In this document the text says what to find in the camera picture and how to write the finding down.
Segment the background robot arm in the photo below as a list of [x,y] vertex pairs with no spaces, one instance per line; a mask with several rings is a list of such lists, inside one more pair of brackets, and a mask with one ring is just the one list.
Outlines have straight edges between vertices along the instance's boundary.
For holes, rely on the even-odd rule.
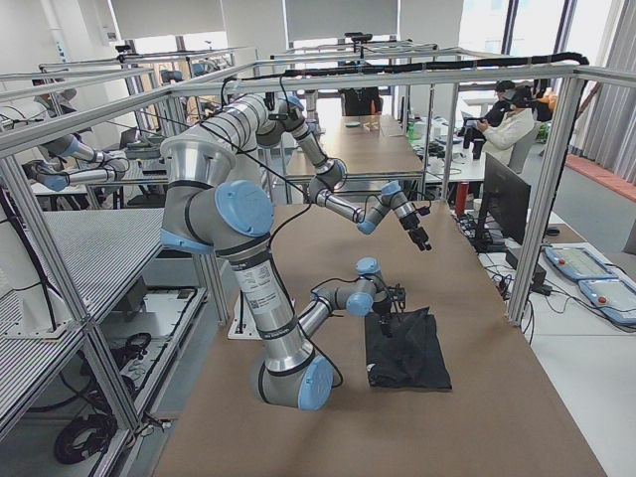
[[129,169],[125,157],[93,149],[73,134],[46,142],[40,149],[49,159],[62,163],[33,160],[24,164],[23,170],[28,179],[56,192],[74,185],[117,182]]

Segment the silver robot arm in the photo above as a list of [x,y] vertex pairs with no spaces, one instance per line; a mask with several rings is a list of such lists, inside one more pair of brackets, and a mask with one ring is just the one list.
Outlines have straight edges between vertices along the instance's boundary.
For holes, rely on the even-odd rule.
[[278,97],[268,92],[263,100],[269,123],[256,133],[260,146],[278,139],[288,132],[301,147],[305,157],[314,167],[315,174],[307,188],[307,201],[326,208],[356,224],[364,235],[371,234],[388,213],[397,216],[411,241],[421,250],[430,250],[431,244],[425,229],[420,224],[423,208],[417,208],[406,196],[400,183],[384,184],[377,203],[370,209],[360,208],[336,195],[336,189],[344,184],[347,171],[344,162],[327,155],[314,132],[308,126],[301,107],[289,96]]
[[212,118],[163,141],[170,162],[160,238],[163,245],[191,254],[226,259],[247,301],[263,343],[251,385],[263,402],[317,410],[330,397],[335,367],[311,340],[335,310],[364,317],[386,289],[374,261],[370,269],[338,291],[317,292],[296,313],[272,261],[269,245],[274,207],[250,180],[229,178],[249,146],[289,132],[316,169],[310,200],[372,233],[391,210],[402,206],[401,189],[392,183],[371,212],[335,196],[344,165],[321,149],[300,108],[276,96],[246,94]]

